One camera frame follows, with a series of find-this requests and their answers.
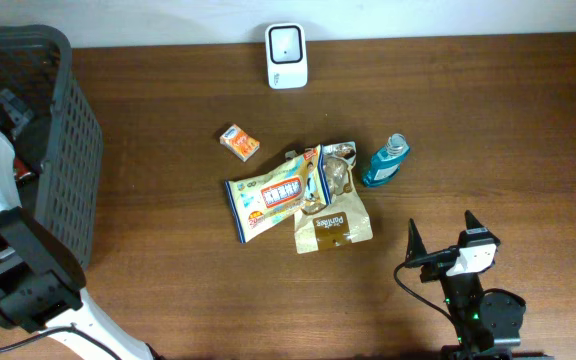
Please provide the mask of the red black snack packet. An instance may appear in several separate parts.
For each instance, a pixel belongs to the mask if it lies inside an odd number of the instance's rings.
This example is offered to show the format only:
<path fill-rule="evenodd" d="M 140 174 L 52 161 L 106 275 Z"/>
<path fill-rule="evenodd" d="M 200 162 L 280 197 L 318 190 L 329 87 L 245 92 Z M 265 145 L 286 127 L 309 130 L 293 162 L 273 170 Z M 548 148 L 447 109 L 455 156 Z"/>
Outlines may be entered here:
<path fill-rule="evenodd" d="M 32 182 L 37 177 L 36 173 L 18 157 L 14 158 L 13 172 L 15 183 L 18 187 Z"/>

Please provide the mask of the yellow wet wipes pack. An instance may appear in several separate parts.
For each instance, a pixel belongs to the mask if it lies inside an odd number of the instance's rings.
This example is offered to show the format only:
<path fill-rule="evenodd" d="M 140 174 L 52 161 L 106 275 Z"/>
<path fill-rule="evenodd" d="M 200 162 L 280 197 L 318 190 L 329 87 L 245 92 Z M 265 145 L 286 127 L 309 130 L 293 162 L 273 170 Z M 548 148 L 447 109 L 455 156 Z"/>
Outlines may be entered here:
<path fill-rule="evenodd" d="M 228 204 L 242 244 L 306 206 L 331 203 L 323 150 L 322 145 L 317 145 L 267 174 L 225 182 Z"/>

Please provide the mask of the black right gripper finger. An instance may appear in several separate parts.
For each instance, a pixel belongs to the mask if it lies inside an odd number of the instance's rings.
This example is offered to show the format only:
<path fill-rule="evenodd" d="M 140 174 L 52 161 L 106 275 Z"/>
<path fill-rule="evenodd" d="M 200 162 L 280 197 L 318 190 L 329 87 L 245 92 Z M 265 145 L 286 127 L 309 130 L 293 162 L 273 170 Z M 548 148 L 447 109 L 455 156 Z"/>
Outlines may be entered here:
<path fill-rule="evenodd" d="M 423 244 L 421 235 L 412 218 L 408 221 L 408 241 L 405 254 L 406 264 L 418 264 L 427 256 L 427 250 Z"/>
<path fill-rule="evenodd" d="M 487 228 L 473 215 L 470 210 L 464 213 L 467 233 L 485 233 Z"/>

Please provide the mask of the blue mouthwash bottle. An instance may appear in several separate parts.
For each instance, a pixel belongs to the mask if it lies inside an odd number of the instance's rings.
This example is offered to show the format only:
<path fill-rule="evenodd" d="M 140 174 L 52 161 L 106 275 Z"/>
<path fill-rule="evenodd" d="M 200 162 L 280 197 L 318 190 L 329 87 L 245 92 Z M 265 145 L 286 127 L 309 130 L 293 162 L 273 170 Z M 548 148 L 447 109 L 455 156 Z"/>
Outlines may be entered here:
<path fill-rule="evenodd" d="M 390 182 L 399 172 L 401 164 L 410 152 L 410 146 L 402 134 L 391 135 L 386 144 L 370 159 L 369 166 L 362 172 L 366 187 L 378 187 Z"/>

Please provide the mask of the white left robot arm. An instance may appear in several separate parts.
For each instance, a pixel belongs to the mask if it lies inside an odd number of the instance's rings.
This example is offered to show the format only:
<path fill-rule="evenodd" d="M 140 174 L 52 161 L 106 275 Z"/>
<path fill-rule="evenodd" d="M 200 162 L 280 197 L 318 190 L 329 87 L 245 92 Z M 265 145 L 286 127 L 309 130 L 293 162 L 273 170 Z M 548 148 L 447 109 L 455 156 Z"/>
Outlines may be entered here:
<path fill-rule="evenodd" d="M 0 132 L 0 327 L 30 335 L 1 350 L 51 338 L 82 359 L 158 358 L 94 302 L 78 259 L 23 209 L 14 159 L 13 145 Z"/>

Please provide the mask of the orange small tissue box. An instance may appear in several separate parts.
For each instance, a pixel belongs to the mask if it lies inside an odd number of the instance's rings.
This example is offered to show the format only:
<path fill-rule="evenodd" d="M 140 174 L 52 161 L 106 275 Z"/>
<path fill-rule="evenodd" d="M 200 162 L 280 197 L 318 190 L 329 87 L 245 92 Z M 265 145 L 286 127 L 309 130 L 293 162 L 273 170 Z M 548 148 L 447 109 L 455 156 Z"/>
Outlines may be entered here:
<path fill-rule="evenodd" d="M 236 124 L 231 125 L 219 137 L 219 141 L 243 162 L 246 162 L 260 148 L 260 142 Z"/>

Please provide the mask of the brown mushroom snack bag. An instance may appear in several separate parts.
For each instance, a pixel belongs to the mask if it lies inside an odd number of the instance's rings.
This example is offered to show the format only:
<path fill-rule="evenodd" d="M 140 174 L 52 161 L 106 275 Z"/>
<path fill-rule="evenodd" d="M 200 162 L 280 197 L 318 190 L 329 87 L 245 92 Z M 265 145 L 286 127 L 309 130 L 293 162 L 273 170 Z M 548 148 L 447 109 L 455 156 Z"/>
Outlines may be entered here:
<path fill-rule="evenodd" d="M 354 141 L 322 148 L 329 205 L 306 206 L 294 215 L 298 254 L 322 251 L 373 238 L 370 217 L 354 184 L 357 149 Z"/>

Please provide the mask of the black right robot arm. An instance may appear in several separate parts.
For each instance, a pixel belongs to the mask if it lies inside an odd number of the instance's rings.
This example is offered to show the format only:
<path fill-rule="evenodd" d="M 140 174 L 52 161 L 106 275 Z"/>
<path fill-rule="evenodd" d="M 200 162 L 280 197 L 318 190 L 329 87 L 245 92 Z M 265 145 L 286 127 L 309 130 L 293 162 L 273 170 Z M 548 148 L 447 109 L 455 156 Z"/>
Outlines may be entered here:
<path fill-rule="evenodd" d="M 465 229 L 455 245 L 429 252 L 413 220 L 408 221 L 407 250 L 396 266 L 397 285 L 416 300 L 444 316 L 455 330 L 457 343 L 445 345 L 441 359 L 547 359 L 540 352 L 515 353 L 521 345 L 520 329 L 527 304 L 524 298 L 500 288 L 485 289 L 480 275 L 495 265 L 500 239 L 471 211 L 464 213 Z M 439 282 L 444 308 L 406 286 L 398 276 L 401 269 L 418 268 L 423 283 Z"/>

